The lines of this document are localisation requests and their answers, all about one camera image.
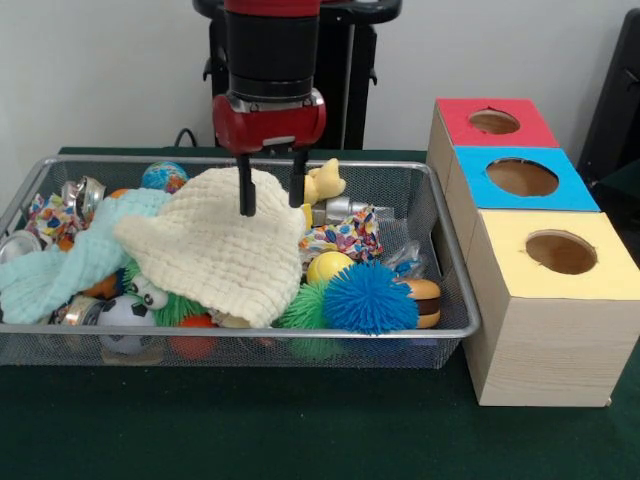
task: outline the yellow plush toy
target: yellow plush toy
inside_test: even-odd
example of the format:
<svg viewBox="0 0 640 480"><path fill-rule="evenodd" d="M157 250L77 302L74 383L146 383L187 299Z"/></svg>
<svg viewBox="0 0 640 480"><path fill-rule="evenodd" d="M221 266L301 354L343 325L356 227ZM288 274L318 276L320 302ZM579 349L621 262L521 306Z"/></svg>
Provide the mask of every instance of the yellow plush toy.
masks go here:
<svg viewBox="0 0 640 480"><path fill-rule="evenodd" d="M339 165L338 159L332 158L321 168L309 170L304 178L304 203L313 206L344 192L347 182L340 178Z"/></svg>

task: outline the blue box lid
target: blue box lid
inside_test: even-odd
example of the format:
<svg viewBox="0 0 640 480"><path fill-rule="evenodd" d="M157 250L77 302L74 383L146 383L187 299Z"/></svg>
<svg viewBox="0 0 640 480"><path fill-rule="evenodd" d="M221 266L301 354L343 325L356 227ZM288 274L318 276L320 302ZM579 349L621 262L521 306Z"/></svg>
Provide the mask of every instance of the blue box lid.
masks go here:
<svg viewBox="0 0 640 480"><path fill-rule="evenodd" d="M560 148L456 147L456 153L478 208L600 211Z"/></svg>

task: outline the round hole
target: round hole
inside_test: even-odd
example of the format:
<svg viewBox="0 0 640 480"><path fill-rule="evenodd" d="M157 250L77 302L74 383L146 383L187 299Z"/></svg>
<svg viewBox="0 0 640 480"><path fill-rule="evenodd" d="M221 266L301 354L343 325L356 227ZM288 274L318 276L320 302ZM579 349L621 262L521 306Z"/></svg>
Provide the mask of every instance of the round hole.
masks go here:
<svg viewBox="0 0 640 480"><path fill-rule="evenodd" d="M481 132L492 135L507 135L520 130L520 122L513 115L492 108L474 113L469 121Z"/></svg>
<svg viewBox="0 0 640 480"><path fill-rule="evenodd" d="M558 189L555 173L522 158L503 158L487 167L487 174L501 189L520 197L545 197Z"/></svg>
<svg viewBox="0 0 640 480"><path fill-rule="evenodd" d="M527 240L527 253L549 270L580 275L598 261L595 249L582 238L561 230L536 232Z"/></svg>

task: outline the plastic bag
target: plastic bag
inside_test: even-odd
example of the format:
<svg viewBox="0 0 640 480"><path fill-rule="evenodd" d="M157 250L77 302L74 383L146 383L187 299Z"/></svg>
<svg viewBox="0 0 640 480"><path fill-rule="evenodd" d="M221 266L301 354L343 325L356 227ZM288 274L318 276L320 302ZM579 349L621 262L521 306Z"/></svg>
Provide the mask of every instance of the plastic bag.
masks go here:
<svg viewBox="0 0 640 480"><path fill-rule="evenodd" d="M393 270L400 278L424 278L427 257L420 254L420 242L414 240L385 260L383 265Z"/></svg>

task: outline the metal mesh basket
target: metal mesh basket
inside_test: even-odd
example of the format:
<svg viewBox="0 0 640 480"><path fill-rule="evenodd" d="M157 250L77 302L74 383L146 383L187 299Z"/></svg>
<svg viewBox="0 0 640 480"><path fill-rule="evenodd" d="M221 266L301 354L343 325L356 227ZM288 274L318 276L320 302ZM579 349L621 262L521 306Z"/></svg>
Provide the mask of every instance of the metal mesh basket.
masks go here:
<svg viewBox="0 0 640 480"><path fill-rule="evenodd" d="M190 176L234 165L229 159L204 158L46 159L34 167L0 218L0 231L8 234L25 221L36 193L59 193L64 182L83 175L106 185L107 193L136 188L149 164L165 160L179 162ZM254 160L252 165L288 185L290 161ZM218 328L198 329L194 336L188 328L0 324L0 365L442 367L460 340L478 328L480 315L437 179L429 167L411 162L343 161L340 171L346 195L387 207L380 218L385 257L408 240L420 242L428 257L427 277L442 287L436 328L379 337L340 330ZM142 353L123 355L105 347L120 341L139 344Z"/></svg>

